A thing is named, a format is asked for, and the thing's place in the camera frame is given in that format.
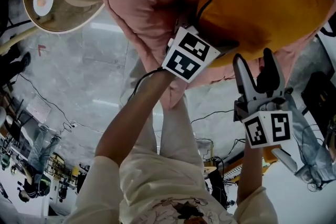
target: white marker cube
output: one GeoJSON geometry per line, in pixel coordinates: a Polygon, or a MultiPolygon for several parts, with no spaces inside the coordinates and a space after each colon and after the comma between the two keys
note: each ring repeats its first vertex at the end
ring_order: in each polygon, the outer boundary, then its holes
{"type": "Polygon", "coordinates": [[[292,138],[291,111],[258,111],[241,122],[251,148],[279,145],[292,138]]]}
{"type": "Polygon", "coordinates": [[[203,69],[219,56],[210,44],[180,27],[162,67],[186,82],[191,82],[203,69]]]}

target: gray floor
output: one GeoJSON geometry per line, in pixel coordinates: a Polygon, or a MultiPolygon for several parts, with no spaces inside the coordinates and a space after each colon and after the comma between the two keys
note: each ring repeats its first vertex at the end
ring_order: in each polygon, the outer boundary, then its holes
{"type": "MultiPolygon", "coordinates": [[[[10,16],[14,23],[26,18],[21,0],[10,0],[10,16]]],[[[0,41],[6,41],[11,34],[27,27],[5,33],[0,41]]],[[[42,96],[60,107],[69,121],[78,123],[71,132],[62,133],[57,153],[68,165],[90,164],[102,132],[118,112],[121,87],[137,58],[136,51],[115,28],[115,22],[106,10],[71,34],[53,35],[39,31],[22,41],[20,47],[32,56],[23,75],[32,81],[42,96]],[[38,45],[46,46],[41,56],[38,45]]],[[[329,68],[322,46],[312,41],[302,52],[289,82],[295,88],[294,96],[299,106],[302,105],[300,92],[311,73],[329,68]]],[[[24,105],[27,105],[35,95],[29,82],[18,77],[14,96],[24,99],[24,105]]],[[[214,111],[230,110],[239,97],[235,80],[190,89],[186,95],[191,120],[214,111]]],[[[59,132],[67,120],[55,106],[50,106],[52,110],[46,124],[59,132]]],[[[154,109],[158,141],[161,126],[162,109],[158,104],[154,109]]],[[[195,122],[193,128],[196,138],[214,141],[214,154],[220,157],[228,154],[236,138],[245,136],[242,124],[233,122],[232,112],[214,114],[195,122]]],[[[204,158],[209,158],[209,142],[200,140],[199,145],[204,158]]],[[[238,143],[230,157],[240,152],[243,146],[238,143]]]]}

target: red tape mark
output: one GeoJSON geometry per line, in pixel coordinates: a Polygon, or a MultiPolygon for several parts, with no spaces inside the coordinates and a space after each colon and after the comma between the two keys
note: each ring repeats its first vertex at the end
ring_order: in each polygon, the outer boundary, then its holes
{"type": "Polygon", "coordinates": [[[44,46],[44,45],[38,45],[37,48],[38,48],[38,55],[41,57],[41,49],[45,49],[46,46],[44,46]]]}

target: white pants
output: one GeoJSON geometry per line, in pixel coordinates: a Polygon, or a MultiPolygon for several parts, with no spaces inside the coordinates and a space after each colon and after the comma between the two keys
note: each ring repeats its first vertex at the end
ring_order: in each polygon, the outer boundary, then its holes
{"type": "MultiPolygon", "coordinates": [[[[142,62],[138,59],[125,81],[120,98],[120,108],[127,103],[137,81],[145,74],[145,68],[142,62]]],[[[185,99],[186,98],[183,97],[171,110],[163,109],[160,155],[165,158],[194,164],[203,169],[203,160],[197,149],[196,140],[188,116],[188,110],[185,105],[185,99]]],[[[147,119],[135,145],[137,147],[145,148],[151,153],[157,153],[152,114],[147,119]]]]}

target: white plate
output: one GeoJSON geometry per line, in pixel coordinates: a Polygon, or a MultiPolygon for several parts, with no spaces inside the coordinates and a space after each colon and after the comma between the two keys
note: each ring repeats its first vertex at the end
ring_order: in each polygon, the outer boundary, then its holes
{"type": "Polygon", "coordinates": [[[50,12],[53,3],[54,0],[33,0],[34,11],[39,16],[46,16],[50,12]]]}

